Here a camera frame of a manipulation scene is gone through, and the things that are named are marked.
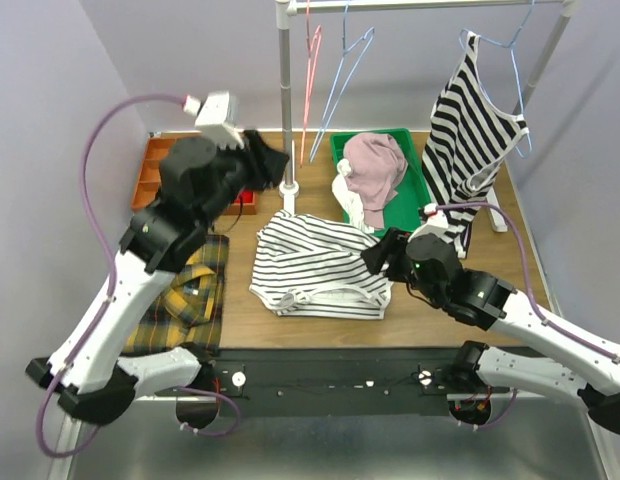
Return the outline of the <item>green plastic bin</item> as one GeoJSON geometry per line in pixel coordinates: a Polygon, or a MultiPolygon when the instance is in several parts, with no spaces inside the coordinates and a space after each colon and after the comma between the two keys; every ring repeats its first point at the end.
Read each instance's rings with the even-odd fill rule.
{"type": "Polygon", "coordinates": [[[332,193],[346,222],[377,236],[413,231],[430,202],[420,161],[405,130],[339,134],[331,138],[336,176],[332,193]]]}

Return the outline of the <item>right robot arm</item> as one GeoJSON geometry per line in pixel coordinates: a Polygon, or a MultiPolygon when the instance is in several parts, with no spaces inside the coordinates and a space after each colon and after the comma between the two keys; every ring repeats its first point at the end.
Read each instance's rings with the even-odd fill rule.
{"type": "Polygon", "coordinates": [[[524,390],[584,409],[620,435],[620,344],[542,308],[494,275],[466,269],[454,248],[432,233],[392,229],[361,255],[367,270],[420,292],[455,321],[510,336],[536,356],[467,342],[450,367],[459,390],[479,385],[524,390]]]}

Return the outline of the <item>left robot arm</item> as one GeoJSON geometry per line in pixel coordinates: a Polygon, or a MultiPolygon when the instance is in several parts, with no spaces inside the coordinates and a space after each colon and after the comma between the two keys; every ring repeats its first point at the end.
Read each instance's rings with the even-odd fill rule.
{"type": "Polygon", "coordinates": [[[214,382],[211,357],[186,343],[140,357],[122,354],[127,338],[159,294],[183,272],[215,221],[245,191],[278,186],[290,160],[256,130],[236,146],[204,136],[178,138],[157,163],[155,199],[137,211],[107,278],[70,337],[50,356],[32,359],[26,375],[68,415],[95,426],[117,420],[142,396],[184,388],[204,393],[214,382]]]}

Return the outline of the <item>thin-striped white tank top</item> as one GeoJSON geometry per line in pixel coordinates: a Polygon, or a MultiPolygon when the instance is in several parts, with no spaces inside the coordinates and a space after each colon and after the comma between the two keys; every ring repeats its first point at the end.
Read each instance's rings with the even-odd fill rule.
{"type": "Polygon", "coordinates": [[[381,320],[392,282],[361,257],[377,243],[351,225],[281,210],[257,232],[249,291],[280,317],[381,320]]]}

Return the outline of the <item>light blue wire hanger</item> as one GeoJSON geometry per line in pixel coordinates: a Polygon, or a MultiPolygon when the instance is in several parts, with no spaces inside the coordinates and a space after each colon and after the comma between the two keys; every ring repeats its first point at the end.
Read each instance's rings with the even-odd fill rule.
{"type": "Polygon", "coordinates": [[[346,1],[344,4],[339,64],[333,77],[333,82],[321,116],[318,131],[310,149],[308,157],[310,163],[314,162],[318,154],[319,147],[321,146],[341,100],[348,89],[355,72],[358,70],[359,65],[374,41],[374,26],[369,27],[356,39],[353,39],[352,41],[348,40],[347,26],[350,5],[350,1],[346,1]]]}

